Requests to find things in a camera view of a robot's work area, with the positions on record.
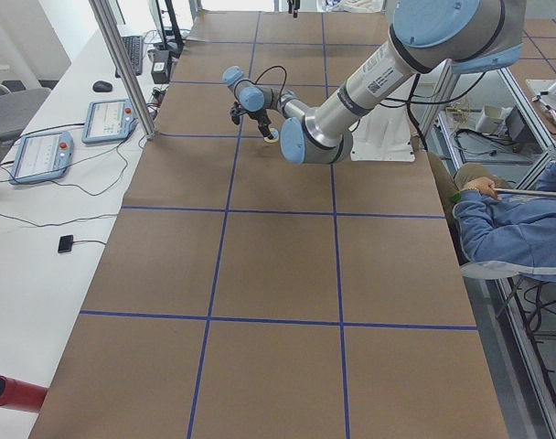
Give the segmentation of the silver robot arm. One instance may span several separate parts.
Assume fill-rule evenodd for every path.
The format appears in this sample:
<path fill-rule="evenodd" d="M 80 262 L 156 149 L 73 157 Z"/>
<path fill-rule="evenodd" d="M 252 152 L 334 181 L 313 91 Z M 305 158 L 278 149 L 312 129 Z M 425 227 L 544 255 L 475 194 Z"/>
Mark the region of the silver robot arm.
<path fill-rule="evenodd" d="M 272 139 L 267 112 L 275 110 L 285 119 L 278 138 L 287 161 L 334 164 L 352 151 L 351 126 L 413 75 L 446 60 L 458 74 L 514 64 L 525 14 L 523 1 L 400 1 L 387 40 L 318 107 L 256 84 L 237 66 L 227 68 L 222 79 L 235 98 L 231 119 L 247 114 Z"/>

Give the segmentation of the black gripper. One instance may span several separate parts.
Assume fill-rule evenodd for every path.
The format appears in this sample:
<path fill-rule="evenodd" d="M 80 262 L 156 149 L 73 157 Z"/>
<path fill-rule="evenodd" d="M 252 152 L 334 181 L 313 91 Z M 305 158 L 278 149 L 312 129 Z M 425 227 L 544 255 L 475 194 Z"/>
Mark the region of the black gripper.
<path fill-rule="evenodd" d="M 263 137 L 270 137 L 270 118 L 265 109 L 260 109 L 255 112 L 250 112 L 250 117 L 257 122 L 258 129 Z"/>

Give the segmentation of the person's hand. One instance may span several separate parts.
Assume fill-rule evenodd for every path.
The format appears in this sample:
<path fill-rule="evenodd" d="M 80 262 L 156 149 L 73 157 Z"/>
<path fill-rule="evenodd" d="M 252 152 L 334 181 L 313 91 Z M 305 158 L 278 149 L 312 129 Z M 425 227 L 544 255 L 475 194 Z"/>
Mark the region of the person's hand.
<path fill-rule="evenodd" d="M 462 191 L 477 191 L 482 195 L 500 200 L 500 196 L 497 193 L 496 182 L 489 177 L 479 177 L 465 183 L 462 187 Z"/>

